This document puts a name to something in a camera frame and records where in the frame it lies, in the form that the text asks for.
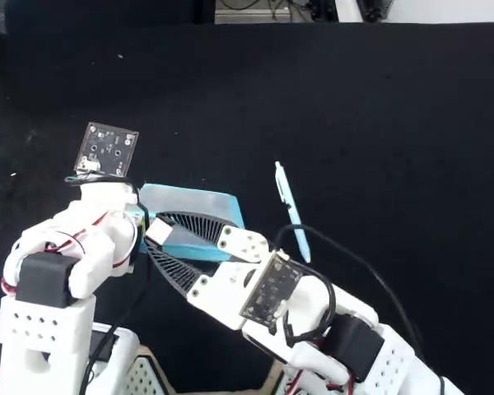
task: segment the white cable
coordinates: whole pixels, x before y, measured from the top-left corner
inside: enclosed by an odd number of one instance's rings
[[[122,259],[117,259],[115,260],[114,259],[114,267],[119,267],[120,265],[122,265],[129,257],[130,257],[130,254],[132,253],[133,251],[133,247],[135,246],[135,244],[137,243],[137,235],[139,233],[139,231],[137,230],[137,224],[135,223],[135,221],[132,219],[132,217],[125,211],[119,211],[121,213],[123,213],[123,215],[130,221],[130,223],[132,224],[132,227],[133,227],[133,237],[132,237],[132,243],[130,243],[130,248],[128,249],[128,251],[123,255],[123,258]]]

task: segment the pen clip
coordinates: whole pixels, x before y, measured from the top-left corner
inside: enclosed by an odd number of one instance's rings
[[[278,194],[280,195],[280,199],[282,200],[282,203],[287,204],[285,194],[284,194],[284,192],[282,190],[282,186],[280,184],[280,178],[281,177],[284,177],[285,178],[286,177],[286,173],[285,173],[283,167],[280,165],[280,162],[277,161],[277,162],[274,162],[274,164],[277,167],[277,171],[274,174],[274,179],[277,182]]]

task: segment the cable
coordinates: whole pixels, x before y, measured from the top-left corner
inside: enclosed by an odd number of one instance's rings
[[[0,288],[2,288],[2,292],[6,295],[14,295],[16,294],[16,287],[10,286],[6,283],[6,279],[2,277],[0,280]]]
[[[268,7],[269,7],[269,11],[271,12],[271,17],[273,19],[273,21],[276,21],[277,20],[277,11],[278,11],[278,8],[283,4],[285,0],[280,0],[278,2],[278,4],[275,6],[275,8],[272,8],[271,7],[271,0],[268,0]]]
[[[127,212],[122,211],[123,215],[126,216],[126,218],[130,221],[133,227],[133,236],[132,236],[132,243],[130,243],[130,249],[128,252],[126,252],[123,255],[123,258],[120,259],[118,262],[114,263],[113,268],[121,266],[123,263],[126,262],[128,258],[130,258],[130,255],[132,255],[133,248],[135,247],[135,244],[137,243],[137,235],[139,234],[139,231],[137,230],[137,225],[135,225],[135,221],[132,219],[131,216],[128,215]]]
[[[347,382],[347,395],[353,395],[353,387],[355,387],[355,377],[349,376],[349,381]]]
[[[291,8],[293,1],[287,0],[287,10],[289,11],[289,22],[293,23],[293,10]]]
[[[439,376],[439,382],[440,382],[439,394],[445,395],[445,379],[443,379],[443,376]]]
[[[305,17],[304,12],[302,12],[306,9],[306,7],[301,6],[300,4],[297,4],[297,3],[293,2],[292,0],[288,0],[287,2],[289,3],[289,5],[291,7],[294,7],[296,9],[296,12],[298,12],[298,15],[301,16],[301,18],[304,20],[304,22],[307,22],[307,18]]]
[[[279,250],[280,247],[282,246],[282,239],[285,233],[295,230],[295,229],[303,229],[307,230],[311,234],[315,235],[319,239],[323,240],[325,243],[329,244],[331,247],[334,249],[338,250],[341,253],[344,253],[347,255],[349,258],[351,258],[353,261],[360,263],[363,267],[365,267],[374,277],[375,279],[380,283],[380,285],[383,287],[383,289],[386,291],[388,294],[389,298],[394,302],[395,308],[398,311],[398,314],[400,315],[401,319],[403,320],[403,324],[406,327],[408,331],[408,335],[410,336],[410,339],[412,341],[412,347],[415,350],[417,356],[419,357],[420,360],[424,362],[423,356],[422,356],[422,348],[421,345],[419,344],[419,341],[417,339],[417,335],[415,332],[415,329],[412,325],[412,322],[408,318],[406,311],[404,310],[403,305],[401,304],[400,300],[396,296],[395,292],[389,287],[389,285],[386,283],[385,280],[380,276],[380,274],[371,266],[370,263],[368,263],[364,258],[360,257],[356,253],[353,253],[350,249],[347,249],[346,247],[342,246],[341,244],[337,243],[333,239],[329,238],[327,235],[324,233],[316,230],[315,228],[308,226],[308,225],[285,225],[277,233],[277,236],[274,240],[274,248],[276,250]]]
[[[295,394],[296,390],[298,389],[298,382],[300,381],[300,376],[302,376],[303,372],[304,370],[302,369],[298,371],[293,381],[291,381],[291,385],[289,386],[289,389],[286,391],[286,395]]]
[[[144,213],[144,221],[145,221],[145,231],[148,229],[150,226],[150,213],[148,212],[148,209],[141,203],[141,200],[139,198],[139,190],[133,184],[129,179],[127,178],[121,178],[121,177],[114,177],[114,176],[98,176],[93,178],[92,180],[89,180],[89,177],[85,178],[80,178],[77,179],[75,178],[71,183],[68,181],[69,177],[67,177],[65,180],[72,186],[80,186],[83,184],[90,184],[90,183],[125,183],[127,185],[130,185],[132,187],[133,192],[137,196],[137,206],[141,208],[141,210]],[[133,302],[130,304],[130,306],[127,308],[127,310],[121,315],[121,317],[115,321],[115,323],[112,324],[108,332],[105,333],[105,335],[100,339],[99,344],[97,344],[97,347],[91,354],[90,360],[88,361],[88,364],[86,365],[86,369],[84,371],[84,375],[82,376],[82,382],[81,382],[81,387],[79,389],[79,395],[85,395],[86,394],[86,388],[88,386],[88,382],[90,381],[90,374],[91,371],[93,370],[93,365],[99,358],[99,354],[102,351],[102,349],[105,347],[106,343],[108,340],[114,335],[115,331],[117,328],[124,323],[128,319],[128,317],[132,314],[133,310],[139,306],[142,302],[142,300],[145,298],[147,295],[147,291],[150,285],[150,280],[151,280],[151,267],[152,267],[152,261],[150,256],[147,255],[147,279],[145,280],[145,283],[143,284],[143,287],[141,291],[137,294],[136,298],[133,300]]]
[[[61,230],[51,230],[55,233],[59,233],[61,235],[65,235],[69,238],[69,240],[66,242],[71,242],[71,244],[75,243],[82,251],[82,255],[86,255],[86,249],[84,248],[84,246],[82,245],[82,243],[77,239],[77,237],[75,235],[70,235],[69,233],[66,233],[66,232],[62,232]],[[50,253],[53,253],[53,252],[58,252],[62,247],[57,247],[56,249],[46,249],[47,252],[50,252]]]
[[[326,290],[328,291],[328,297],[329,297],[328,309],[326,310],[326,313],[323,316],[323,318],[320,320],[319,326],[316,329],[313,329],[308,332],[304,332],[301,335],[296,335],[296,336],[293,335],[292,327],[288,323],[289,311],[286,311],[283,317],[283,329],[284,329],[284,334],[286,336],[287,344],[292,346],[297,342],[312,342],[317,337],[321,337],[322,335],[324,335],[324,332],[328,330],[328,328],[331,326],[331,322],[335,318],[335,308],[337,307],[337,298],[335,295],[335,290],[333,289],[333,285],[326,276],[318,273],[310,266],[293,261],[292,259],[290,259],[289,262],[299,267],[304,273],[309,274],[310,276],[317,277],[319,280],[321,280],[326,286]]]
[[[225,0],[221,0],[221,4],[223,4],[225,6],[225,8],[228,8],[228,9],[233,10],[233,11],[247,10],[247,9],[255,6],[256,4],[258,4],[259,2],[260,2],[260,0],[253,0],[252,2],[250,2],[249,4],[247,4],[246,6],[243,6],[243,7],[233,7],[232,5],[228,4]]]
[[[79,395],[86,394],[86,388],[88,386],[88,382],[90,381],[90,374],[91,371],[93,370],[93,365],[99,359],[100,352],[106,346],[108,340],[114,335],[117,328],[120,325],[122,325],[124,321],[126,321],[128,317],[130,317],[133,310],[141,304],[142,300],[147,295],[147,291],[150,285],[150,280],[151,280],[151,259],[150,257],[147,256],[147,279],[145,280],[145,283],[143,284],[143,287],[141,291],[137,294],[136,298],[133,300],[133,302],[130,304],[130,306],[127,308],[124,314],[121,315],[121,317],[119,317],[119,319],[112,324],[108,332],[106,332],[105,335],[100,339],[99,344],[91,354],[90,360],[88,361],[88,365],[86,365],[86,370],[84,371],[84,375],[82,376]]]

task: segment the black cable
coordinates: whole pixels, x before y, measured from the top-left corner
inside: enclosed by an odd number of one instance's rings
[[[327,235],[323,234],[322,232],[320,232],[320,231],[316,230],[315,228],[308,226],[308,225],[293,225],[293,224],[291,224],[291,225],[285,225],[282,228],[280,228],[280,230],[278,231],[278,233],[276,235],[274,243],[273,243],[274,248],[276,250],[279,250],[282,246],[282,239],[283,239],[283,236],[285,235],[285,233],[287,233],[291,230],[295,230],[295,229],[307,230],[311,234],[313,234],[316,237],[318,237],[319,239],[323,240],[325,243],[329,244],[334,249],[347,255],[353,261],[360,263],[363,267],[365,267],[375,277],[375,279],[380,283],[380,285],[386,291],[386,293],[388,294],[388,296],[392,300],[392,302],[394,302],[395,308],[397,309],[401,319],[403,320],[403,324],[408,331],[408,335],[410,336],[410,340],[412,342],[412,347],[413,347],[414,351],[416,352],[419,359],[424,361],[423,356],[422,356],[422,348],[421,348],[421,345],[419,344],[419,341],[417,339],[416,331],[412,325],[412,322],[408,318],[406,311],[404,310],[403,305],[401,304],[400,300],[396,296],[395,292],[389,287],[389,285],[386,283],[386,281],[383,280],[383,278],[373,268],[373,266],[371,266],[371,264],[368,263],[364,258],[360,257],[356,253],[353,253],[353,251],[351,251],[350,249],[347,249],[346,247],[337,243],[333,239],[329,238]]]
[[[140,197],[139,197],[139,189],[136,187],[136,185],[128,178],[126,177],[115,177],[113,175],[98,175],[95,173],[86,173],[78,176],[71,176],[67,177],[65,179],[65,182],[70,184],[73,187],[78,187],[84,184],[93,184],[93,183],[124,183],[132,187],[133,193],[136,194],[137,196],[137,206],[141,208],[144,214],[144,221],[145,221],[145,231],[148,229],[150,226],[150,213],[148,212],[148,209],[141,203]],[[102,351],[102,349],[105,347],[106,343],[108,340],[114,335],[115,331],[117,328],[124,323],[128,319],[128,317],[132,314],[134,309],[141,304],[142,300],[145,298],[147,295],[147,291],[150,285],[150,280],[151,280],[151,267],[152,267],[152,261],[151,258],[147,255],[147,279],[145,280],[145,283],[143,284],[142,289],[139,291],[137,294],[136,298],[134,301],[130,304],[128,309],[124,312],[123,315],[119,317],[115,323],[112,324],[108,332],[104,334],[104,336],[100,339],[99,344],[91,354],[90,360],[88,361],[88,364],[86,365],[86,370],[84,371],[84,375],[82,376],[82,382],[81,382],[81,387],[79,389],[79,395],[85,395],[86,394],[86,388],[88,387],[88,384],[90,383],[90,377],[91,377],[91,372],[93,369],[93,365],[95,362],[99,359],[99,355]]]
[[[243,6],[243,7],[233,7],[232,5],[230,4],[227,4],[227,2],[225,0],[220,0],[221,1],[221,4],[223,4],[225,6],[225,8],[228,8],[230,10],[234,10],[234,11],[243,11],[243,10],[247,10],[253,6],[255,6],[256,4],[258,4],[260,2],[260,0],[253,0],[252,2],[250,2],[248,5],[246,6]]]
[[[440,382],[439,394],[445,395],[445,379],[443,379],[443,376],[439,376],[439,382]]]
[[[289,22],[293,23],[293,9],[291,8],[292,1],[287,0],[287,10],[289,10]]]
[[[326,332],[326,330],[331,326],[331,322],[335,318],[337,298],[335,295],[335,290],[333,289],[333,285],[326,276],[312,269],[311,266],[293,261],[292,259],[290,259],[289,262],[299,267],[305,274],[309,274],[310,276],[317,277],[319,280],[321,280],[326,286],[326,290],[328,291],[328,296],[329,296],[329,304],[328,304],[328,309],[326,310],[326,314],[320,320],[319,326],[313,329],[312,331],[304,332],[301,335],[294,336],[292,333],[292,327],[287,322],[289,319],[289,311],[286,312],[283,319],[284,333],[286,335],[287,344],[289,346],[292,346],[297,342],[313,341],[316,338],[321,337],[324,334],[324,332]]]
[[[93,351],[93,353],[90,356],[90,360],[88,361],[88,365],[86,365],[86,370],[84,371],[84,375],[82,376],[82,382],[81,382],[81,387],[79,389],[79,395],[85,395],[86,394],[86,388],[88,387],[88,383],[90,381],[90,374],[93,369],[93,365],[96,363],[96,361],[99,359],[100,352],[102,349],[106,346],[106,343],[108,342],[109,339],[112,338],[114,335],[115,331],[119,326],[121,326],[124,321],[130,317],[134,309],[141,304],[141,302],[144,300],[145,296],[147,295],[147,291],[150,285],[150,279],[151,279],[151,259],[150,257],[147,256],[147,279],[145,280],[145,283],[143,284],[143,287],[141,291],[137,294],[136,298],[133,300],[132,304],[127,308],[127,310],[124,312],[123,315],[119,317],[115,323],[112,324],[110,329],[108,329],[108,332],[105,333],[105,335],[100,339],[99,344]]]
[[[291,7],[294,7],[296,9],[296,11],[298,12],[298,15],[301,16],[301,18],[304,20],[304,22],[307,22],[307,18],[305,17],[304,12],[302,12],[302,10],[304,8],[303,7],[301,8],[300,4],[296,4],[292,0],[289,0],[289,4],[291,5]]]
[[[268,7],[269,7],[269,11],[271,12],[271,16],[272,16],[272,19],[273,21],[276,21],[277,20],[277,11],[278,11],[278,8],[283,4],[285,0],[280,0],[277,5],[275,6],[275,8],[272,8],[271,7],[271,0],[268,0]]]

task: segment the red wire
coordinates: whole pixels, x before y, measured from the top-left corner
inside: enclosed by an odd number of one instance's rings
[[[106,217],[106,215],[108,214],[108,212],[105,212],[102,216],[100,216],[99,218],[97,218],[91,225],[92,226],[97,226],[99,225]],[[84,228],[83,230],[79,230],[76,234],[73,235],[73,238],[76,239],[78,236],[82,235],[83,233],[86,232],[86,228]],[[55,247],[53,249],[46,249],[46,251],[50,252],[50,253],[56,253],[58,252],[60,249],[63,249],[64,247],[67,247],[68,245],[70,245],[72,242],[71,241],[67,241],[66,243],[64,244],[61,244],[59,245],[58,247]]]
[[[10,286],[9,284],[6,283],[6,280],[2,277],[2,279],[0,280],[0,285],[7,291],[7,292],[11,292],[11,293],[15,293],[16,292],[16,287],[15,286]]]
[[[355,385],[355,378],[353,376],[349,377],[347,381],[347,395],[353,395],[353,386]]]
[[[300,380],[300,376],[302,376],[302,372],[304,370],[299,370],[298,373],[296,374],[295,378],[293,381],[291,381],[291,385],[289,386],[289,389],[286,392],[286,395],[293,395],[296,391],[296,387],[298,384],[298,380]]]

